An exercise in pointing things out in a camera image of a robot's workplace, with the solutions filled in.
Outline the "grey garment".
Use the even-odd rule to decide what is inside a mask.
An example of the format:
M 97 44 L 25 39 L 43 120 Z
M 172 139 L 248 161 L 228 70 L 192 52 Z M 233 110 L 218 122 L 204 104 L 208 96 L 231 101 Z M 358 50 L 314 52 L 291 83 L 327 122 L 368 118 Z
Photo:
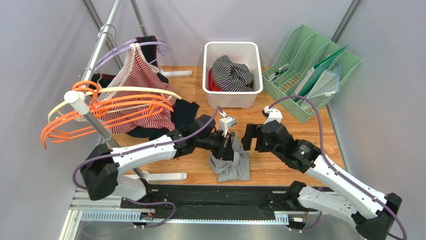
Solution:
M 231 131 L 230 134 L 233 160 L 218 159 L 211 154 L 209 156 L 210 168 L 216 174 L 219 183 L 249 181 L 251 178 L 249 153 L 243 149 L 236 133 Z

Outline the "red tank top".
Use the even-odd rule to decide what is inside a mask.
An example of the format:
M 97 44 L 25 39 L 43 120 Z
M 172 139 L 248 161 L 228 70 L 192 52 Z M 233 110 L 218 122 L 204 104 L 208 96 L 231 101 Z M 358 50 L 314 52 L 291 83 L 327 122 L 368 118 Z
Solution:
M 212 69 L 209 70 L 209 75 L 208 75 L 208 90 L 212 91 L 212 92 L 221 92 L 222 89 L 220 87 L 217 86 L 213 74 L 212 74 Z

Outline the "black white striped top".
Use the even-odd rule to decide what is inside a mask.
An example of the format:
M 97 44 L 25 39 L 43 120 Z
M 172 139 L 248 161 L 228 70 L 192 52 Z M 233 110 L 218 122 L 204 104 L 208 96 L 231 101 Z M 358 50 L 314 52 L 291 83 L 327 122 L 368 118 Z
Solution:
M 252 92 L 254 77 L 244 63 L 236 63 L 228 55 L 217 58 L 211 68 L 212 81 L 221 92 Z

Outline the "red white striped top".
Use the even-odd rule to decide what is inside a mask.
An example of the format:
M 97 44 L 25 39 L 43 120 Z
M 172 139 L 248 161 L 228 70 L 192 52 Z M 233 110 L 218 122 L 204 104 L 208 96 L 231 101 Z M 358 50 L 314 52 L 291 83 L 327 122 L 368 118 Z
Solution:
M 131 43 L 123 68 L 106 87 L 80 81 L 72 89 L 92 94 L 88 109 L 113 134 L 137 127 L 174 130 L 171 114 L 181 97 L 174 87 L 160 80 L 158 73 L 141 46 Z

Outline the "orange plastic hanger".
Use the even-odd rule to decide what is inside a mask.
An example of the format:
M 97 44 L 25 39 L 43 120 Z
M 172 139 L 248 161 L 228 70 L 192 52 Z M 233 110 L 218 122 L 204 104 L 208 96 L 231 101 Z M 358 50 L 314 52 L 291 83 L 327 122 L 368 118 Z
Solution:
M 113 131 L 127 124 L 137 121 L 150 122 L 153 117 L 159 117 L 162 113 L 173 111 L 170 101 L 154 97 L 145 100 L 106 100 L 88 106 L 88 110 L 100 120 L 102 126 Z M 83 114 L 77 110 L 64 113 L 53 120 L 42 129 L 40 143 L 44 149 L 47 148 L 47 140 L 52 143 L 63 143 L 80 138 L 96 132 L 93 126 L 78 128 L 76 130 L 64 131 L 59 128 L 71 121 L 83 119 Z

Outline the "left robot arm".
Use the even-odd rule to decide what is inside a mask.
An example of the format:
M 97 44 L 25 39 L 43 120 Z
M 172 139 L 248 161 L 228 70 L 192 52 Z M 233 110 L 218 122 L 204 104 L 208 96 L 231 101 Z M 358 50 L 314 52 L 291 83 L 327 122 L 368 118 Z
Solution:
M 192 124 L 145 143 L 115 148 L 108 148 L 105 143 L 97 145 L 78 167 L 89 199 L 98 201 L 117 196 L 140 201 L 151 193 L 149 180 L 147 177 L 128 177 L 126 172 L 192 154 L 196 148 L 210 151 L 217 159 L 233 161 L 235 154 L 229 129 L 236 123 L 234 117 L 225 116 L 219 120 L 216 129 L 214 118 L 202 115 Z

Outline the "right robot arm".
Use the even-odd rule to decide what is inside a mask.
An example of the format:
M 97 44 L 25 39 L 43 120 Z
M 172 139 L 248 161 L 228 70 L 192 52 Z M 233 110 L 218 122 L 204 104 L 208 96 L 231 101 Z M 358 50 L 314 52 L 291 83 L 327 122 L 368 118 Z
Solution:
M 402 203 L 397 194 L 384 194 L 362 183 L 323 155 L 313 143 L 294 139 L 276 120 L 247 124 L 241 140 L 244 150 L 250 150 L 253 139 L 256 139 L 255 151 L 272 153 L 289 168 L 321 181 L 337 193 L 324 193 L 294 181 L 286 193 L 292 205 L 343 220 L 367 240 L 385 240 L 397 223 L 402 239 L 407 239 L 407 232 L 397 217 Z

